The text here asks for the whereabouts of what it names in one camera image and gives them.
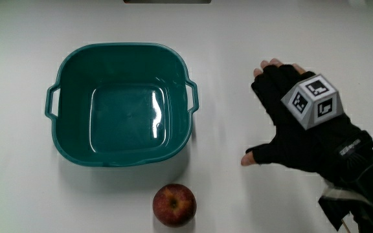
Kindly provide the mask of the person's right hand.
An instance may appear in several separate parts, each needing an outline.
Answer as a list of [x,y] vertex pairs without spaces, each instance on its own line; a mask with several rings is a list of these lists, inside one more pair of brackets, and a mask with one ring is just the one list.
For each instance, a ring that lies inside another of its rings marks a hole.
[[281,102],[297,82],[313,75],[275,58],[262,61],[254,70],[251,87],[271,117],[276,134],[271,142],[247,149],[243,166],[277,163],[339,183],[372,163],[372,137],[345,114],[305,130]]

